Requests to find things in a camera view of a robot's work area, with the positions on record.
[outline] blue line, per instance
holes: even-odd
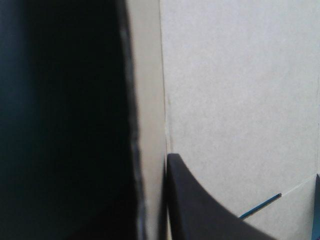
[[[251,210],[247,211],[245,214],[242,214],[239,218],[240,219],[245,219],[247,217],[249,217],[250,215],[258,212],[260,209],[264,208],[265,206],[267,206],[268,204],[272,203],[273,201],[277,200],[278,198],[281,197],[281,193],[278,193],[277,195],[271,197],[270,199],[268,199],[267,201],[264,201],[263,203],[261,203],[260,205],[252,208]]]

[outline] white wall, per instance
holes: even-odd
[[[148,240],[159,239],[166,156],[165,102],[158,0],[126,0],[131,28],[139,150]]]
[[[169,151],[180,153],[205,189],[238,216],[290,192],[278,200],[285,204],[248,221],[279,239],[288,239],[290,228],[301,232],[291,240],[307,239],[314,184],[307,197],[294,191],[318,170],[320,2],[161,0],[160,6]],[[275,231],[274,221],[297,201],[300,214]]]

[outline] black plastic piece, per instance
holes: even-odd
[[[173,240],[274,240],[212,198],[179,154],[167,157],[166,183]]]

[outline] dark surface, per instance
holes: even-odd
[[[179,154],[167,157],[167,198],[172,240],[273,240],[213,199]]]
[[[314,192],[314,216],[311,240],[320,239],[320,177],[317,174]]]
[[[1,239],[134,239],[123,59],[113,0],[0,0]]]

